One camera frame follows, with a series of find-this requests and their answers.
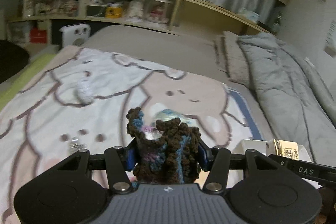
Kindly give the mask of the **brown blue crochet scrunchie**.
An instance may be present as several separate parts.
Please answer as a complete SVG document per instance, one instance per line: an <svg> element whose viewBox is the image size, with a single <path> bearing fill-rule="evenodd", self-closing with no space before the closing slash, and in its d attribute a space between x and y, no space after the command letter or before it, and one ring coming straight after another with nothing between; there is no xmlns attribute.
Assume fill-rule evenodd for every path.
<svg viewBox="0 0 336 224"><path fill-rule="evenodd" d="M133 170L138 182L189 184L198 179L201 134L197 127L189 126L178 117L146 125L140 107L130 109L126 118L126 131L136 141L139 151Z"/></svg>

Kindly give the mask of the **yellow card box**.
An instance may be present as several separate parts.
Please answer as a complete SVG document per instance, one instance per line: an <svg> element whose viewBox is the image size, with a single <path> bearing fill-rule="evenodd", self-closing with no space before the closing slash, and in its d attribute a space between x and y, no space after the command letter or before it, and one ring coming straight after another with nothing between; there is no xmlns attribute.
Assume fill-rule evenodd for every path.
<svg viewBox="0 0 336 224"><path fill-rule="evenodd" d="M298 144L293 141L272 139L266 142L266 155L277 155L299 160Z"/></svg>

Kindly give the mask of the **wooden headboard shelf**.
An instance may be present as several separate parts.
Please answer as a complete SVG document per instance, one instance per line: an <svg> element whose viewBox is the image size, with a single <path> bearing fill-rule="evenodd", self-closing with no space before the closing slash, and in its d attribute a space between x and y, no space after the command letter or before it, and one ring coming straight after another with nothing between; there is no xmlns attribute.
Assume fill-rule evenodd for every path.
<svg viewBox="0 0 336 224"><path fill-rule="evenodd" d="M205 0L23 0L11 23L54 20L103 22L212 40L223 31L254 35L264 28Z"/></svg>

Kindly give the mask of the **dark brown cushion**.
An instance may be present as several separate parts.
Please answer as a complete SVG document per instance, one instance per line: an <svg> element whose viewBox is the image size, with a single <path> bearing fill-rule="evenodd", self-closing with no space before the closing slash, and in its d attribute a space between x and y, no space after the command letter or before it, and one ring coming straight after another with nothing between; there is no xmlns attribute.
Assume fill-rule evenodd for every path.
<svg viewBox="0 0 336 224"><path fill-rule="evenodd" d="M29 60L30 55L24 48L7 40L1 40L0 83L16 75L29 63Z"/></svg>

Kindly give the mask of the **red box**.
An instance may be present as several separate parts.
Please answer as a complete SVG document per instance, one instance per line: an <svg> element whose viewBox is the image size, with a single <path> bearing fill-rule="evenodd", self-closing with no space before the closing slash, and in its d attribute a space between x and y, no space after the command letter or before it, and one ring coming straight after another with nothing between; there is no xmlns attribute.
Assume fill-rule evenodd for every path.
<svg viewBox="0 0 336 224"><path fill-rule="evenodd" d="M37 28L32 28L30 30L30 42L46 44L47 43L47 31L39 30Z"/></svg>

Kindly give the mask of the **doll display case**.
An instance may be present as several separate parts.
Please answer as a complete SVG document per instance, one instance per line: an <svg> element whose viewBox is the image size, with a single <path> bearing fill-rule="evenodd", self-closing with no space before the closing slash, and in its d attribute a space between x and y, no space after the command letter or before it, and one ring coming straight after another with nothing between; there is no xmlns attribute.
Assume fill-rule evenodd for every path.
<svg viewBox="0 0 336 224"><path fill-rule="evenodd" d="M148 22L167 26L173 9L170 0L148 0L145 19Z"/></svg>
<svg viewBox="0 0 336 224"><path fill-rule="evenodd" d="M126 0L126 19L133 22L142 22L147 0Z"/></svg>

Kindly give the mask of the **yellow container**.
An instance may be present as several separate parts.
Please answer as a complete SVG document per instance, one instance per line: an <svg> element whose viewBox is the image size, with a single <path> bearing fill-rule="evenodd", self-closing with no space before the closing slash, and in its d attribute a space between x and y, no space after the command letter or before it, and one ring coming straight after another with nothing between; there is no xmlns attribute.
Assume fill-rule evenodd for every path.
<svg viewBox="0 0 336 224"><path fill-rule="evenodd" d="M123 15L123 4L121 2L109 3L105 10L105 17L117 19Z"/></svg>

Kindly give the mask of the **grey duvet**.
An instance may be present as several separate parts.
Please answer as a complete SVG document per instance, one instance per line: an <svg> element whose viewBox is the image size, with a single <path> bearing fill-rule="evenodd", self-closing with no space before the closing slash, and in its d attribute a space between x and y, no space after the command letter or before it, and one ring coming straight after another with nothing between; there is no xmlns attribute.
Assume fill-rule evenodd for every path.
<svg viewBox="0 0 336 224"><path fill-rule="evenodd" d="M335 166L335 99L317 70L272 34L240 36L238 44L275 137L303 145L316 163Z"/></svg>

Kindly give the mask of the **white knit scrunchie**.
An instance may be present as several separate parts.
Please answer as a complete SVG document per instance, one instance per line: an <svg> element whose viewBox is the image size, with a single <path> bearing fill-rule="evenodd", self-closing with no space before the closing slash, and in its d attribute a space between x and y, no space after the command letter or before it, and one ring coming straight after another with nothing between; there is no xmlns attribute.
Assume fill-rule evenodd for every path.
<svg viewBox="0 0 336 224"><path fill-rule="evenodd" d="M83 78L77 82L75 94L84 105L89 105L93 102L94 95L89 78Z"/></svg>

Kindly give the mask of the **green mat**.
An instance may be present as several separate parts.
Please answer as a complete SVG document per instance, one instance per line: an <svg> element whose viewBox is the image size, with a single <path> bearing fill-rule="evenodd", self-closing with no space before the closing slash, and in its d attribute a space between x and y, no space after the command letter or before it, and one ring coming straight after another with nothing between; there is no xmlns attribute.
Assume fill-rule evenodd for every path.
<svg viewBox="0 0 336 224"><path fill-rule="evenodd" d="M45 53L35 61L27 65L18 74L1 83L1 110L22 90L29 81L42 71L51 60L56 56L55 53Z"/></svg>

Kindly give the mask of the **tissue box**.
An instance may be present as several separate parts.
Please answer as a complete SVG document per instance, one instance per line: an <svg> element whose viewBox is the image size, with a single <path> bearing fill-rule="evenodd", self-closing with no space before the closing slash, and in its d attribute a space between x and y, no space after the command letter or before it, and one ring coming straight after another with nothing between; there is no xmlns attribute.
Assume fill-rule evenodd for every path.
<svg viewBox="0 0 336 224"><path fill-rule="evenodd" d="M241 8L238 12L239 16L242 16L253 23L258 23L260 15L254 11L247 10L245 8Z"/></svg>

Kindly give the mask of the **white cardboard tray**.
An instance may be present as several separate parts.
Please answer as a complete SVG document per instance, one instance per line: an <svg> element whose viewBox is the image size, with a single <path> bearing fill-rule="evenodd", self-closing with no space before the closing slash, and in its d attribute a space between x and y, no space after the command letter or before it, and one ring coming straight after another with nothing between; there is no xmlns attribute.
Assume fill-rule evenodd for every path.
<svg viewBox="0 0 336 224"><path fill-rule="evenodd" d="M264 140L251 140L243 139L232 150L234 154L244 155L247 149L255 149L262 154L266 155L266 141ZM299 159L303 161L312 162L306 148L303 145L298 145ZM244 178L242 170L230 170L228 178L228 187L233 187L237 182Z"/></svg>

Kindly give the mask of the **cartoon print blanket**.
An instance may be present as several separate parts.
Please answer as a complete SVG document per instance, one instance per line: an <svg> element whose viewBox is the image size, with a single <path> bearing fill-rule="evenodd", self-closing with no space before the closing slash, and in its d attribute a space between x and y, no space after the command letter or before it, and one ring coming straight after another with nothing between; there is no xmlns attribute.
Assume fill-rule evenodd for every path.
<svg viewBox="0 0 336 224"><path fill-rule="evenodd" d="M83 78L94 95L89 105L75 94ZM165 109L193 119L209 146L261 139L246 100L226 84L122 53L67 47L1 111L1 223L18 223L15 193L65 159L73 137L91 153L128 144L126 114L135 107L146 123Z"/></svg>

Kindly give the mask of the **beige fuzzy pillow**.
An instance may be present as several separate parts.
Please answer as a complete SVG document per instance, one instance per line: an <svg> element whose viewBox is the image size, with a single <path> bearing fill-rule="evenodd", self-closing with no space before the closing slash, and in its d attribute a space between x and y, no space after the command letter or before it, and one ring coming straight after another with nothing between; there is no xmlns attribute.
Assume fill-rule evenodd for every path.
<svg viewBox="0 0 336 224"><path fill-rule="evenodd" d="M238 38L238 35L229 31L224 31L222 35L216 36L214 40L216 64L220 71L227 74L231 82L253 90L248 62L238 45Z"/></svg>

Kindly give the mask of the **twisted rope tassel charm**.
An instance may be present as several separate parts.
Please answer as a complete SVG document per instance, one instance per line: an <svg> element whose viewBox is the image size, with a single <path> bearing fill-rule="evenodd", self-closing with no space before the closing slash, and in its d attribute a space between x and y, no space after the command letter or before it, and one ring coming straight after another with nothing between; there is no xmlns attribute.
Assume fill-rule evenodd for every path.
<svg viewBox="0 0 336 224"><path fill-rule="evenodd" d="M72 155L81 149L86 149L86 144L82 143L79 137L73 137L68 143L69 154Z"/></svg>

